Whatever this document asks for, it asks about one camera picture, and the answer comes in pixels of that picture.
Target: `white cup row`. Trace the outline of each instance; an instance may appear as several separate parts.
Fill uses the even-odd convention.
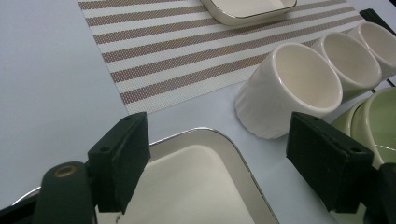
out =
[[[323,117],[396,73],[396,37],[371,22],[328,33],[312,48],[275,48],[238,92],[236,114],[262,138],[288,132],[292,111]]]

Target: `striped placemat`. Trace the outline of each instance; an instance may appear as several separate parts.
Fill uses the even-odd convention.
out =
[[[363,21],[346,0],[299,0],[284,15],[240,26],[217,22],[199,0],[80,0],[79,5],[131,114],[247,80],[277,45],[311,45]]]

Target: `brown striped placemat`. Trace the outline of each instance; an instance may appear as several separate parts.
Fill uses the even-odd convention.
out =
[[[308,46],[363,18],[346,0],[299,0],[288,13],[226,26],[199,0],[80,0],[130,114],[153,112],[247,80],[285,42]]]

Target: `white table surface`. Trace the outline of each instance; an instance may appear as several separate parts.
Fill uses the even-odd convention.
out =
[[[396,30],[388,0],[349,2],[373,8]],[[287,136],[260,139],[239,123],[233,99],[242,84],[149,114],[150,142],[216,129],[239,147],[280,223],[335,223],[286,159]],[[87,160],[93,144],[127,115],[77,1],[0,1],[0,209],[38,187],[52,166]]]

